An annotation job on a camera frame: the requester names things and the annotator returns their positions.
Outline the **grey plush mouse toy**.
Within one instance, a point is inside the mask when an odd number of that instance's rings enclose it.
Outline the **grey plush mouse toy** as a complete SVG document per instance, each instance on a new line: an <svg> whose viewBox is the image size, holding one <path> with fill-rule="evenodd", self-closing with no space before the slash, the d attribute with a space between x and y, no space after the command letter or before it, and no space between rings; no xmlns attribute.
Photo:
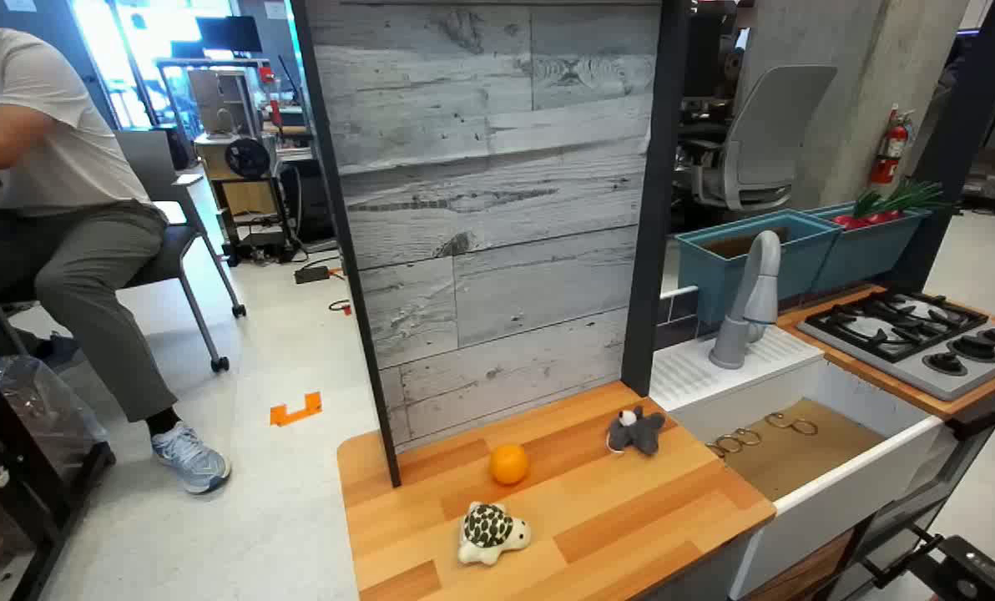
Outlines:
<svg viewBox="0 0 995 601"><path fill-rule="evenodd" d="M659 455L659 433L663 426L662 415L645 415L640 408L635 411L622 411L611 424L607 424L607 451L622 455L624 448L635 448L645 458Z"/></svg>

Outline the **spotted plush turtle toy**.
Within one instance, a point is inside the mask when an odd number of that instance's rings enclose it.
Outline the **spotted plush turtle toy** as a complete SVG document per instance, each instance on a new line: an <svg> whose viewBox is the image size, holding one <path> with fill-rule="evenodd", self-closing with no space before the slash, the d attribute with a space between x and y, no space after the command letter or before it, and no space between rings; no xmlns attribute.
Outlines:
<svg viewBox="0 0 995 601"><path fill-rule="evenodd" d="M530 544L530 528L498 502L469 502L457 528L457 561L493 569L507 550Z"/></svg>

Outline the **seated person in grey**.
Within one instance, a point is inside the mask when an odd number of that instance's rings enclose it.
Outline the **seated person in grey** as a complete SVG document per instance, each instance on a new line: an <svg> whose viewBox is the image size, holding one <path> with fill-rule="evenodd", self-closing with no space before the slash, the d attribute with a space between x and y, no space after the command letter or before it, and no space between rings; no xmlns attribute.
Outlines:
<svg viewBox="0 0 995 601"><path fill-rule="evenodd" d="M163 248L149 203L73 63L0 25L0 297L29 287L62 324L127 422L190 495L230 480L230 461L172 411L142 330L116 290Z"/></svg>

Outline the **grey wood backdrop panel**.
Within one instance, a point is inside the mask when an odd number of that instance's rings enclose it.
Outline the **grey wood backdrop panel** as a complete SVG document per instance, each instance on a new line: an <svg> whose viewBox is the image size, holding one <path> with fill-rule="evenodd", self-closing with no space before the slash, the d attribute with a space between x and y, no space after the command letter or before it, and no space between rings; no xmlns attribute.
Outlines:
<svg viewBox="0 0 995 601"><path fill-rule="evenodd" d="M628 365L676 0L291 0L385 466Z"/></svg>

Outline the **orange fruit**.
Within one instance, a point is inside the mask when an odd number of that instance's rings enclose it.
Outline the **orange fruit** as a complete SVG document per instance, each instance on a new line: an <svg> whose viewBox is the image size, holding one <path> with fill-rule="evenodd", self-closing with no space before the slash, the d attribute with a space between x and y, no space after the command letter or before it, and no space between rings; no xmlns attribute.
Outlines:
<svg viewBox="0 0 995 601"><path fill-rule="evenodd" d="M527 472L530 472L530 458L521 443L500 443L488 458L488 474L498 485L521 485L527 478Z"/></svg>

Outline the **blue plastic bin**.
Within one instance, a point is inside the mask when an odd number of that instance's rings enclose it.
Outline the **blue plastic bin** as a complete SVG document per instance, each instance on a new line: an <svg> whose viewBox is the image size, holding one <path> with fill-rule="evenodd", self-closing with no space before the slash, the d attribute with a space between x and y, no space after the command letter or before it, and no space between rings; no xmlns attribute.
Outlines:
<svg viewBox="0 0 995 601"><path fill-rule="evenodd" d="M740 216L714 226L684 229L676 242L676 281L699 290L699 326L714 330L733 301L751 239L774 229L782 239L779 297L803 297L836 239L827 225L803 212Z"/></svg>

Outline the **grey office chair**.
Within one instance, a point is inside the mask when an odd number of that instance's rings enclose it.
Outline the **grey office chair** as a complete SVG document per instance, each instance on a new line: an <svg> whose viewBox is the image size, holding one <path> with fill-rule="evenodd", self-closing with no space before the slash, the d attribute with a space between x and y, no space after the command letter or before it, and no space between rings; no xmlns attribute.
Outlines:
<svg viewBox="0 0 995 601"><path fill-rule="evenodd" d="M720 160L690 170L693 199L727 212L786 208L799 180L812 116L831 80L831 65L769 69L737 108L720 145Z"/></svg>

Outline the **blue bin with vegetables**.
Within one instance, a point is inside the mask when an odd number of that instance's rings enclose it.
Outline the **blue bin with vegetables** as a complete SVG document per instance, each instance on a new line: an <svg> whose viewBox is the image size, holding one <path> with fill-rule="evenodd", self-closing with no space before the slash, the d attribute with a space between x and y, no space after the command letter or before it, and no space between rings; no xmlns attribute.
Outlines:
<svg viewBox="0 0 995 601"><path fill-rule="evenodd" d="M891 270L918 232L924 209L855 219L852 208L838 203L812 209L812 219L836 229L814 278L814 294L826 294Z"/></svg>

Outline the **white sink basin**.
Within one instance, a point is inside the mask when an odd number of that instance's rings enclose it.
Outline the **white sink basin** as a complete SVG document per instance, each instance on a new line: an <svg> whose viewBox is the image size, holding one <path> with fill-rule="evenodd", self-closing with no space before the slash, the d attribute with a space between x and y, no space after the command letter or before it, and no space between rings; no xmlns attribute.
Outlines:
<svg viewBox="0 0 995 601"><path fill-rule="evenodd" d="M714 582L720 601L751 599L902 502L955 448L941 416L779 326L737 369L714 367L709 355L711 342L659 352L649 397L774 506L725 554Z"/></svg>

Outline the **red fire extinguisher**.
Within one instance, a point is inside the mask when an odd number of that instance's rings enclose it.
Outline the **red fire extinguisher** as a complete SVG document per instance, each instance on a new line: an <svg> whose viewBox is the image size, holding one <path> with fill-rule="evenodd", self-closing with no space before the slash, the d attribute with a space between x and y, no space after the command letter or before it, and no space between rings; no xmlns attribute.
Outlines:
<svg viewBox="0 0 995 601"><path fill-rule="evenodd" d="M910 119L899 108L891 108L887 123L876 147L876 160L868 173L871 187L886 187L894 180L908 139L910 139Z"/></svg>

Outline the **black gas stove top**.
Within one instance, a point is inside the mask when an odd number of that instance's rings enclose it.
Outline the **black gas stove top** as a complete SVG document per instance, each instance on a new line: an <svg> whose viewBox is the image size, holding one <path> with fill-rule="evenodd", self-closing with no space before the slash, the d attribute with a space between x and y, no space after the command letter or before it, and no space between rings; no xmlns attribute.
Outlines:
<svg viewBox="0 0 995 601"><path fill-rule="evenodd" d="M802 330L938 400L995 377L995 316L945 297L878 290L803 316Z"/></svg>

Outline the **orange plastic bracket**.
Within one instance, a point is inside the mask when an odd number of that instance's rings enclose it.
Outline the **orange plastic bracket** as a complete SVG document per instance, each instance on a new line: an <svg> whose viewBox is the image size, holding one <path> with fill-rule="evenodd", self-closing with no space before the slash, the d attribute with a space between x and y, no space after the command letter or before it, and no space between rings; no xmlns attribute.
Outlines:
<svg viewBox="0 0 995 601"><path fill-rule="evenodd" d="M291 426L291 424L307 422L307 416L315 416L315 415L321 415L321 411L324 411L324 397L321 397L316 392L311 392L311 394L305 394L293 408L291 408L291 404L272 404L272 408L266 411L266 422L269 422L272 426Z"/></svg>

